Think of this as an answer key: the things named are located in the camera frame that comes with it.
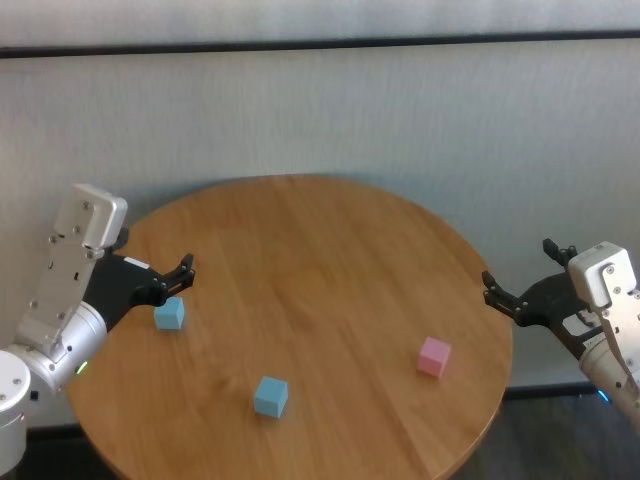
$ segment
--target wooden tabletop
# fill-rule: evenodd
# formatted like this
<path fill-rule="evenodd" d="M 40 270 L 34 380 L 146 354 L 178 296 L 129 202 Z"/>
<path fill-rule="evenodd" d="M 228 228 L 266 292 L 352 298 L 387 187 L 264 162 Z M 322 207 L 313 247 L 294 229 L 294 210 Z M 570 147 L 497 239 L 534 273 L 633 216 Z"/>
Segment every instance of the wooden tabletop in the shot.
<path fill-rule="evenodd" d="M 238 181 L 140 221 L 127 254 L 160 271 L 186 252 L 184 330 L 138 307 L 70 398 L 129 479 L 446 478 L 500 404 L 511 325 L 485 307 L 480 256 L 442 219 L 320 176 Z M 440 379 L 427 336 L 452 345 Z M 263 375 L 289 383 L 279 420 L 253 411 Z"/>

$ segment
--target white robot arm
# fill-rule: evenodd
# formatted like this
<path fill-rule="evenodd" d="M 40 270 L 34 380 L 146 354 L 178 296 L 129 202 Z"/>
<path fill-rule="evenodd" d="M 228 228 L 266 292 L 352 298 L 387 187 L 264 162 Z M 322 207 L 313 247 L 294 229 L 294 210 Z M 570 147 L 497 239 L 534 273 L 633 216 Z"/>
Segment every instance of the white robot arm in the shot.
<path fill-rule="evenodd" d="M 49 237 L 49 259 L 16 338 L 0 351 L 0 477 L 20 462 L 25 418 L 49 407 L 136 305 L 164 304 L 193 284 L 193 256 L 162 275 L 115 255 L 128 238 L 124 199 L 75 185 Z"/>
<path fill-rule="evenodd" d="M 627 251 L 603 242 L 578 254 L 575 247 L 559 249 L 549 239 L 543 249 L 562 273 L 515 297 L 483 272 L 486 304 L 521 327 L 551 330 L 601 395 L 640 430 L 640 291 Z M 585 333 L 571 333 L 567 321 L 574 315 Z"/>
<path fill-rule="evenodd" d="M 640 291 L 629 254 L 602 242 L 569 260 L 569 274 L 603 330 L 580 368 L 640 430 Z"/>

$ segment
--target wall baseboard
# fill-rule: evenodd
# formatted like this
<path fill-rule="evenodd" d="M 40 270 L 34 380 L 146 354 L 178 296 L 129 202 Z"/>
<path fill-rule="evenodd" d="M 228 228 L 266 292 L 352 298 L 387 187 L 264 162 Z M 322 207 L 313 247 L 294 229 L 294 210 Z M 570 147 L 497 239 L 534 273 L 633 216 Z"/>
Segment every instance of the wall baseboard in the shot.
<path fill-rule="evenodd" d="M 640 30 L 557 31 L 448 35 L 432 37 L 361 38 L 310 41 L 185 43 L 154 45 L 102 45 L 68 47 L 0 47 L 0 59 L 77 57 L 96 55 L 148 55 L 163 53 L 259 52 L 274 50 L 326 50 L 336 48 L 408 47 L 470 43 L 547 42 L 640 38 Z"/>
<path fill-rule="evenodd" d="M 558 385 L 542 385 L 533 387 L 510 387 L 504 393 L 502 400 L 527 400 L 533 398 L 593 395 L 596 388 L 587 382 L 567 383 Z M 76 440 L 84 438 L 82 427 L 77 424 L 51 427 L 34 427 L 27 432 L 27 443 Z"/>

